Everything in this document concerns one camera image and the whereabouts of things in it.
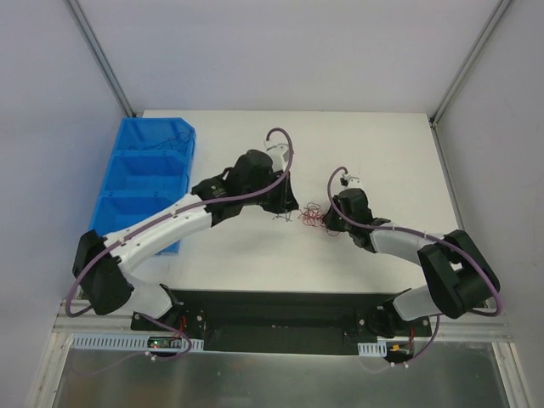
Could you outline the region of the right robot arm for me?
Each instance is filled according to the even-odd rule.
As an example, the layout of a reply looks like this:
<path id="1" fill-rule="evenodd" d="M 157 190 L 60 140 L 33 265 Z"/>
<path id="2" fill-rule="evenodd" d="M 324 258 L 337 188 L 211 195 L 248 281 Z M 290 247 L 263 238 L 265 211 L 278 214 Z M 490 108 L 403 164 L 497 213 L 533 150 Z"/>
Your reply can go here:
<path id="1" fill-rule="evenodd" d="M 466 231 L 426 235 L 375 218 L 361 188 L 346 188 L 328 198 L 331 206 L 324 222 L 329 230 L 348 233 L 368 252 L 413 263 L 425 278 L 423 286 L 406 289 L 371 311 L 365 317 L 369 332 L 393 338 L 418 319 L 443 315 L 457 319 L 500 293 L 500 281 Z"/>

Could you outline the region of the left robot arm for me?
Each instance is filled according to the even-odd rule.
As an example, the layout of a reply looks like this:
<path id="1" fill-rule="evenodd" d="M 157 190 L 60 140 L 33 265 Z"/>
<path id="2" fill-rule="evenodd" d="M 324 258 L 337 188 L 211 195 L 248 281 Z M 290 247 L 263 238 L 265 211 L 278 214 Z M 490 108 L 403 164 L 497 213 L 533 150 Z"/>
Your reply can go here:
<path id="1" fill-rule="evenodd" d="M 97 315 L 126 307 L 148 315 L 160 330 L 179 323 L 179 302 L 163 283 L 134 276 L 134 270 L 160 250 L 238 216 L 246 206 L 273 214 L 298 209 L 292 193 L 293 151 L 279 144 L 266 151 L 249 150 L 233 167 L 202 180 L 171 206 L 124 229 L 83 234 L 72 273 L 76 286 Z"/>

